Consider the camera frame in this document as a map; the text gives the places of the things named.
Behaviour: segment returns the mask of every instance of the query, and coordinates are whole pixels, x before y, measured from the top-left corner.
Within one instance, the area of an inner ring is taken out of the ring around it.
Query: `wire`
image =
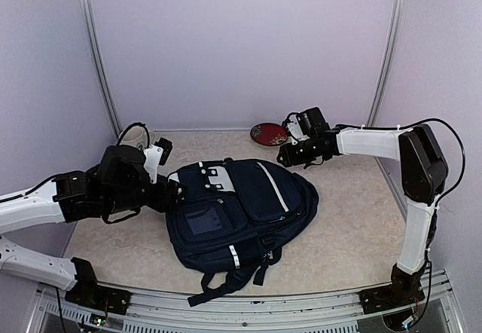
[[[147,148],[151,145],[151,137],[149,136],[149,130],[148,128],[145,126],[145,124],[143,124],[142,122],[134,122],[133,124],[130,124],[129,126],[127,126],[127,128],[122,131],[122,133],[120,134],[119,136],[119,139],[117,140],[117,144],[116,146],[119,146],[122,142],[122,140],[124,139],[124,137],[126,136],[126,134],[132,129],[134,128],[135,126],[140,126],[144,129],[145,131],[145,134],[147,135],[148,137],[148,144],[147,144]]]
[[[432,293],[432,261],[429,260],[429,254],[426,253],[426,260],[430,264],[429,267],[429,291],[427,292],[427,301],[425,305],[423,306],[423,310],[421,314],[416,318],[416,321],[414,324],[411,324],[408,328],[412,329],[415,325],[419,324],[419,322],[422,320],[423,316],[425,315],[425,312],[427,311],[427,307],[429,306],[429,301],[430,301],[430,294]]]
[[[65,322],[65,320],[63,319],[62,304],[60,303],[60,293],[59,293],[59,289],[58,289],[57,287],[55,287],[55,291],[56,291],[56,293],[57,293],[57,304],[58,304],[58,306],[59,306],[60,324],[62,325],[63,333],[67,333],[66,322]]]
[[[20,199],[21,197],[25,197],[27,195],[30,195],[32,192],[37,191],[39,188],[41,188],[43,185],[45,185],[47,182],[50,180],[53,180],[57,177],[58,175],[52,175],[51,177],[46,178],[44,181],[42,181],[40,184],[36,185],[35,187],[31,188],[30,190],[24,192],[23,194],[17,194],[14,196],[6,197],[5,199],[0,200],[0,203],[6,203],[8,201]]]
[[[438,206],[438,204],[440,203],[440,201],[446,197],[450,192],[452,192],[457,186],[459,186],[460,182],[462,181],[462,178],[465,174],[465,165],[466,165],[466,156],[465,156],[465,147],[464,147],[464,144],[462,142],[462,140],[460,139],[460,136],[459,134],[453,129],[452,126],[450,126],[446,121],[444,120],[441,120],[440,118],[426,118],[425,120],[421,120],[421,121],[418,121],[418,122],[415,122],[414,124],[408,124],[407,126],[402,126],[402,127],[362,127],[362,126],[354,126],[354,125],[351,125],[351,124],[338,124],[337,126],[338,127],[342,127],[342,128],[358,128],[358,129],[361,129],[363,128],[364,130],[379,130],[379,131],[391,131],[391,130],[396,130],[396,129],[400,129],[400,130],[406,130],[408,128],[411,128],[411,127],[415,127],[419,124],[424,124],[425,122],[438,122],[439,124],[443,124],[446,128],[448,128],[450,130],[450,132],[455,136],[457,142],[459,143],[459,146],[460,146],[460,151],[462,152],[462,166],[460,168],[460,175],[459,175],[459,178],[457,179],[456,183],[452,185],[451,188],[449,188],[447,191],[445,191],[436,201],[435,201],[435,207]]]

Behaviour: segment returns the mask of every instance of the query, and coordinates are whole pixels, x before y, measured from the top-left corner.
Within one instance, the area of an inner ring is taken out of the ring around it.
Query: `light purple wall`
[[[112,142],[78,0],[0,0],[0,194],[98,163]],[[72,226],[5,234],[59,255]],[[37,284],[0,276],[0,331],[25,331]]]
[[[447,120],[467,151],[460,187],[441,204],[432,257],[447,269],[469,332],[482,327],[482,0],[406,0],[397,51],[377,125]],[[459,173],[460,151],[444,128],[437,138]],[[384,162],[399,182],[398,165]]]
[[[363,123],[393,0],[92,0],[121,122],[248,128],[319,105]]]

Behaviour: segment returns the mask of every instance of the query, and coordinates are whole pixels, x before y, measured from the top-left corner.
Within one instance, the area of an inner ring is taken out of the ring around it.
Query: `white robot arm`
[[[365,313],[412,304],[424,299],[420,277],[433,240],[437,202],[444,191],[447,163],[427,124],[400,129],[330,128],[319,108],[291,113],[283,122],[291,144],[282,145],[278,162],[289,167],[314,165],[342,154],[362,154],[400,161],[407,202],[404,242],[389,286],[361,291]]]
[[[160,139],[144,151],[127,145],[109,146],[99,165],[50,177],[34,188],[0,197],[0,270],[67,291],[66,300],[92,308],[125,313],[130,294],[96,284],[88,261],[54,258],[25,249],[1,234],[33,225],[102,218],[106,223],[138,215],[144,205],[159,212],[173,209],[180,187],[157,174],[172,143]],[[109,221],[117,212],[133,214]]]

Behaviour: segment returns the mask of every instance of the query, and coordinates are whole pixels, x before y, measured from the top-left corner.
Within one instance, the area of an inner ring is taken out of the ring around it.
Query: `red plate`
[[[288,135],[278,124],[257,124],[251,128],[251,138],[264,146],[279,146],[286,142]]]

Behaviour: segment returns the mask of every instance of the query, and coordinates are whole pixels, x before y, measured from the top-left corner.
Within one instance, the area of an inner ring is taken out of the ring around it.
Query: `backpack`
[[[179,261],[204,273],[203,293],[191,307],[263,285],[282,247],[313,220],[319,197],[306,179],[263,160],[194,163],[169,176],[183,186],[178,209],[166,213],[169,238]],[[225,283],[208,284],[227,271]]]

